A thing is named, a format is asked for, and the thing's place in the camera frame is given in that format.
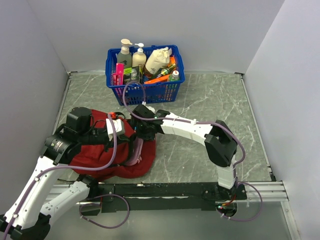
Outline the black and green box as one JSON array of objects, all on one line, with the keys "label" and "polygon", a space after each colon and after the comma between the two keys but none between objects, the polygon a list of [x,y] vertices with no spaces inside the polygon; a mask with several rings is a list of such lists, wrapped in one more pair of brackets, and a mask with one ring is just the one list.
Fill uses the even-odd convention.
[{"label": "black and green box", "polygon": [[140,66],[128,67],[123,71],[123,84],[126,85],[131,81],[143,82],[143,72]]}]

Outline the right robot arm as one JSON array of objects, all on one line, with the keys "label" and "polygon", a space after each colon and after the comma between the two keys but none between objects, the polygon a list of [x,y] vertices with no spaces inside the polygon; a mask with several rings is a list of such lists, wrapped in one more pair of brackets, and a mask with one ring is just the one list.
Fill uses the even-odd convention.
[{"label": "right robot arm", "polygon": [[175,135],[203,145],[218,176],[215,193],[230,199],[236,193],[235,156],[238,145],[223,121],[200,124],[166,110],[153,112],[139,104],[131,113],[131,125],[143,140],[154,140],[156,134]]}]

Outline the pink box in basket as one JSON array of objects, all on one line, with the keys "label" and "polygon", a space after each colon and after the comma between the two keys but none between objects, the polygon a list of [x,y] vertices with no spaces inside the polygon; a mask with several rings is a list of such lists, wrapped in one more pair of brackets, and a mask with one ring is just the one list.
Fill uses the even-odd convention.
[{"label": "pink box in basket", "polygon": [[121,86],[124,83],[124,69],[123,63],[116,63],[115,72],[112,74],[112,81],[115,86]]}]

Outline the red backpack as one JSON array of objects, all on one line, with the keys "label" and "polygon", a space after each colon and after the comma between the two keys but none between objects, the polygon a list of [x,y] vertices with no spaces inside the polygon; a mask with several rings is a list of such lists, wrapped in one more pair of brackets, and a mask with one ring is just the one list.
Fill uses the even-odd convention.
[{"label": "red backpack", "polygon": [[[127,119],[123,117],[120,117],[120,119],[124,122],[125,136],[129,141],[123,143],[121,143],[120,140],[117,141],[116,155],[112,164],[108,168],[98,171],[76,169],[76,173],[80,175],[90,175],[100,182],[115,176],[134,179],[147,174],[156,158],[156,142],[144,141],[141,151],[141,161],[135,165],[126,166],[125,162],[129,159],[133,151],[133,141],[136,139],[136,134]],[[99,168],[109,163],[113,150],[113,148],[110,148],[108,151],[105,151],[103,145],[83,145],[81,152],[73,158],[70,164],[72,166],[85,168]]]}]

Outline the aluminium rail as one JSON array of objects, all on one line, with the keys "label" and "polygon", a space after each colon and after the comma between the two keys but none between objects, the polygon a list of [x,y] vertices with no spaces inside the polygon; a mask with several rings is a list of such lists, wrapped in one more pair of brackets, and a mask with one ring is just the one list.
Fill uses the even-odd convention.
[{"label": "aluminium rail", "polygon": [[[91,190],[95,186],[99,185],[97,183],[86,184],[82,181],[75,181],[69,187],[65,187],[63,192],[56,193],[56,199],[61,203],[93,203],[92,201],[87,201],[86,198],[89,196]],[[244,185],[247,199],[237,200],[238,201],[282,201],[287,199],[287,193],[285,187],[280,182],[240,182],[239,185]],[[228,202],[222,202],[218,204],[233,203],[231,200]]]}]

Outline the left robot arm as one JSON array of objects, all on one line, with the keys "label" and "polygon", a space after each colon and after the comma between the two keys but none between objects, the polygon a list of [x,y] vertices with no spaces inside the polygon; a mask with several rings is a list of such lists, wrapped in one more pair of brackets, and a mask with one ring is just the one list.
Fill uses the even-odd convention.
[{"label": "left robot arm", "polygon": [[117,137],[124,135],[125,125],[121,119],[108,114],[101,120],[103,127],[96,127],[91,109],[76,107],[68,113],[66,122],[49,136],[41,150],[35,169],[23,191],[12,207],[0,217],[0,230],[13,240],[43,240],[52,225],[77,202],[95,200],[99,188],[95,181],[83,176],[56,198],[45,202],[52,187],[65,169],[100,171],[109,167],[116,155],[101,167],[71,165],[82,146],[102,145],[105,149],[116,148]]}]

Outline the green drink bottle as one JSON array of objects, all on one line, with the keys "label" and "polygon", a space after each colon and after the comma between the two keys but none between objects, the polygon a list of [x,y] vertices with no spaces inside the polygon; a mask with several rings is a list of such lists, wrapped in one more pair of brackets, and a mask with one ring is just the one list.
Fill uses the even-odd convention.
[{"label": "green drink bottle", "polygon": [[180,73],[177,70],[174,70],[168,77],[168,82],[175,82],[180,80]]}]

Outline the beige paper bag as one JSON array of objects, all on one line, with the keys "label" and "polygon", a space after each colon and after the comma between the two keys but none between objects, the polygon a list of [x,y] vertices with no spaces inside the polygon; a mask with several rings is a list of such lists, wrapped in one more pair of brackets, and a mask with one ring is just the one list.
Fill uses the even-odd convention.
[{"label": "beige paper bag", "polygon": [[153,50],[144,65],[145,75],[152,77],[158,72],[159,69],[166,68],[170,63],[171,54],[172,49],[169,47]]}]

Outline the pink cartoon pencil case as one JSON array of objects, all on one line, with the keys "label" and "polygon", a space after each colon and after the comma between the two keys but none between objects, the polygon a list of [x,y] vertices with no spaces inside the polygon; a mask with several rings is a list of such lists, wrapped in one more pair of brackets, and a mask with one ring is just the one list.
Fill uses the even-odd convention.
[{"label": "pink cartoon pencil case", "polygon": [[133,141],[133,150],[132,154],[128,158],[128,160],[124,163],[125,166],[133,166],[138,164],[141,160],[141,152],[143,147],[144,140],[141,138],[136,138]]}]

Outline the blue plastic basket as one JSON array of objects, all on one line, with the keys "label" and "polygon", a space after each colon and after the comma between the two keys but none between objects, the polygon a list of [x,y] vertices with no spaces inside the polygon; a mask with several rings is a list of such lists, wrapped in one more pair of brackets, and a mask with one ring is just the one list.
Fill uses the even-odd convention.
[{"label": "blue plastic basket", "polygon": [[[166,81],[155,84],[144,84],[143,87],[136,83],[130,84],[125,91],[125,101],[127,105],[140,104],[143,99],[143,90],[146,94],[146,102],[148,104],[166,103],[176,100],[180,85],[185,82],[185,69],[179,48],[174,44],[169,44],[168,48],[172,50],[172,56],[176,63],[176,70],[179,72],[178,81]],[[120,48],[111,48],[107,52],[105,61],[106,86],[113,91],[119,105],[123,105],[124,85],[116,85],[113,81],[112,74],[116,71],[117,56]]]}]

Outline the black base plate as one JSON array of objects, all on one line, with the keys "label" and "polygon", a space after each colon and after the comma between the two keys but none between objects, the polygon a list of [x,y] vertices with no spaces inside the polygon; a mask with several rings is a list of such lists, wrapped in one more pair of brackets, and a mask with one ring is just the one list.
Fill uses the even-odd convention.
[{"label": "black base plate", "polygon": [[216,182],[183,183],[100,183],[89,192],[85,199],[99,203],[102,213],[127,210],[189,210],[215,211],[216,204],[247,199],[245,186],[240,184],[225,189]]}]

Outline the grey pump bottle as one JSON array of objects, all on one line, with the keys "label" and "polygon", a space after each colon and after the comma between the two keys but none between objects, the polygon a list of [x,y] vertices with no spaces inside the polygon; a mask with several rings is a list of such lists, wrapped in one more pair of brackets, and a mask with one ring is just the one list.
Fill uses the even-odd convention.
[{"label": "grey pump bottle", "polygon": [[124,64],[124,68],[131,68],[132,67],[132,54],[130,53],[130,46],[133,43],[127,39],[123,38],[121,41],[121,49],[117,55],[117,63]]}]

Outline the orange package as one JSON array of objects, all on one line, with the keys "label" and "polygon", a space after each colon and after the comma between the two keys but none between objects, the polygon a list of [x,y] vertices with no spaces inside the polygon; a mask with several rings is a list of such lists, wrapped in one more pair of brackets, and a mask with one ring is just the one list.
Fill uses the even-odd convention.
[{"label": "orange package", "polygon": [[[170,62],[169,64],[172,65],[172,64],[175,64],[176,63],[176,60],[175,60],[175,57],[174,56],[171,56],[170,57]],[[166,82],[170,76],[170,74],[175,70],[176,68],[174,68],[173,70],[170,70],[168,74],[166,75],[162,75],[161,73],[159,73],[158,75],[160,75],[159,77],[157,78],[153,78],[151,80],[145,80],[144,81],[144,84],[156,84],[156,83],[163,83],[163,82]]]}]

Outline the cream pump bottle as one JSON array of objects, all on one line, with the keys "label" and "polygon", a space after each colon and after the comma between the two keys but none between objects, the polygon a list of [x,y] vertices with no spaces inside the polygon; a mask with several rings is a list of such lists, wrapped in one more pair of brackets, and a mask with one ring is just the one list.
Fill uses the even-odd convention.
[{"label": "cream pump bottle", "polygon": [[132,67],[141,67],[143,69],[147,61],[147,56],[143,49],[144,44],[141,42],[135,43],[135,45],[138,46],[138,49],[137,52],[132,55]]}]

